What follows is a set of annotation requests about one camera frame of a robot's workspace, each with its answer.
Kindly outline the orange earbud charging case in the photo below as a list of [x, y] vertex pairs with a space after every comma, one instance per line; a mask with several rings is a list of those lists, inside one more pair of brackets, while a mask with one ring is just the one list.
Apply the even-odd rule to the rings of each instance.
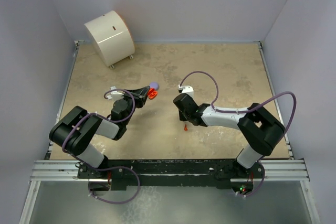
[[153, 100], [157, 96], [157, 94], [158, 93], [154, 88], [150, 88], [148, 93], [147, 93], [147, 96], [150, 100]]

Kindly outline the lilac earbud charging case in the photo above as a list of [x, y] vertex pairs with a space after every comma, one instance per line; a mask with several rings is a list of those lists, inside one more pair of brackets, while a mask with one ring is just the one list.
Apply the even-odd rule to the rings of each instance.
[[158, 90], [159, 89], [159, 84], [157, 82], [151, 82], [149, 84], [150, 88], [154, 88], [155, 90]]

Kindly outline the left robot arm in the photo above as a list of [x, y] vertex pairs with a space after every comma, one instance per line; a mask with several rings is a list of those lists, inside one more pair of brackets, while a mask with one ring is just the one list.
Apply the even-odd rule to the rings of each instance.
[[136, 109], [142, 108], [148, 98], [150, 86], [134, 90], [113, 88], [103, 97], [114, 99], [108, 116], [88, 112], [75, 106], [50, 131], [49, 139], [60, 146], [64, 153], [71, 155], [89, 166], [96, 178], [108, 172], [108, 158], [98, 151], [91, 140], [95, 135], [117, 141], [127, 131], [131, 117]]

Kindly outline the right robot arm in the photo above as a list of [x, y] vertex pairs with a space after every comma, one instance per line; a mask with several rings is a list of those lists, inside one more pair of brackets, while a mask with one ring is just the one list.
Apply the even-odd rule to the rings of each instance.
[[180, 93], [173, 100], [181, 121], [194, 126], [222, 126], [240, 130], [247, 146], [238, 154], [234, 173], [246, 177], [252, 166], [264, 156], [269, 156], [285, 133], [285, 127], [269, 111], [258, 103], [248, 108], [220, 112], [210, 104], [197, 105], [187, 93]]

